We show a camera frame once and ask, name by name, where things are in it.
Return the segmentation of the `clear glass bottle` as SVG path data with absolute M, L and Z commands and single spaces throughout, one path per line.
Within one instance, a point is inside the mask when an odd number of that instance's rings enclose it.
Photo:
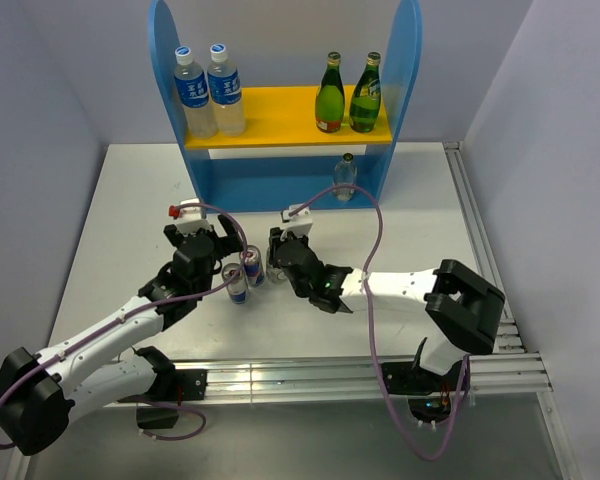
M 274 262 L 280 269 L 280 272 L 279 273 L 268 273 L 266 271 L 266 276 L 267 276 L 268 280 L 270 282 L 272 282 L 273 284 L 283 284 L 283 283 L 287 282 L 288 278 L 287 278 L 284 270 L 278 265 L 275 257 L 274 257 Z
M 333 195 L 341 202 L 348 202 L 352 199 L 355 190 L 350 185 L 355 185 L 357 179 L 357 166 L 354 156 L 351 153 L 345 153 L 342 159 L 336 164 L 333 174 Z

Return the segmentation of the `red bull can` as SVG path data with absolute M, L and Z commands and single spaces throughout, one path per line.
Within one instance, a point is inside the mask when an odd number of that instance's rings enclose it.
M 244 269 L 238 263 L 228 263 L 221 271 L 229 299 L 234 304 L 243 304 L 248 297 L 248 283 Z
M 247 283 L 250 287 L 258 287 L 265 280 L 265 272 L 260 250 L 254 245 L 248 245 L 245 252 L 240 253 L 240 261 Z

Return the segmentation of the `green bottle red label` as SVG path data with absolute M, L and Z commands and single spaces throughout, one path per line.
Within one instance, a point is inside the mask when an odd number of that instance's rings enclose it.
M 324 133 L 334 133 L 341 128 L 344 118 L 345 94 L 340 75 L 341 54 L 327 55 L 327 67 L 315 99 L 315 121 Z

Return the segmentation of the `green perrier bottle yellow label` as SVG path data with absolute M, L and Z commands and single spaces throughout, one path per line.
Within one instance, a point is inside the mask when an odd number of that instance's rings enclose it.
M 367 54 L 365 69 L 358 80 L 349 108 L 350 127 L 358 133 L 373 130 L 381 106 L 381 82 L 379 66 L 381 55 L 372 51 Z

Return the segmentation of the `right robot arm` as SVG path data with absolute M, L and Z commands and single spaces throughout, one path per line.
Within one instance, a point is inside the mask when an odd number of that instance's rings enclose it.
M 394 395 L 427 396 L 456 383 L 466 355 L 493 353 L 504 293 L 465 266 L 444 259 L 434 269 L 373 272 L 325 264 L 307 236 L 274 227 L 269 258 L 289 279 L 295 295 L 329 314 L 378 310 L 413 321 L 429 319 L 435 331 L 419 343 L 413 360 L 383 362 L 382 380 Z

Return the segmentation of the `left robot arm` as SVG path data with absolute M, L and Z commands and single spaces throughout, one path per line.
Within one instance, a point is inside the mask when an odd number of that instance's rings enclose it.
M 167 262 L 122 307 L 87 330 L 35 354 L 18 348 L 0 367 L 0 450 L 35 455 L 69 424 L 107 404 L 134 395 L 163 399 L 175 386 L 175 368 L 154 348 L 118 366 L 111 360 L 136 343 L 172 327 L 199 300 L 215 292 L 223 258 L 245 250 L 241 226 L 226 212 L 219 236 L 205 218 L 168 225 L 175 248 Z

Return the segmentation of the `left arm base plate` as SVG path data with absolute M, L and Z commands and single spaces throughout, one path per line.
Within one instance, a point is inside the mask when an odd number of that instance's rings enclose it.
M 204 369 L 175 369 L 158 373 L 145 393 L 152 401 L 200 401 L 204 399 L 208 371 Z

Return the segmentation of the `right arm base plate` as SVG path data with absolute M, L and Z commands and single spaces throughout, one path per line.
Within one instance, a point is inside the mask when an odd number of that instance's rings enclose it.
M 381 391 L 384 394 L 429 396 L 443 391 L 455 391 L 460 380 L 461 362 L 456 362 L 444 375 L 414 367 L 411 361 L 382 362 L 380 369 Z

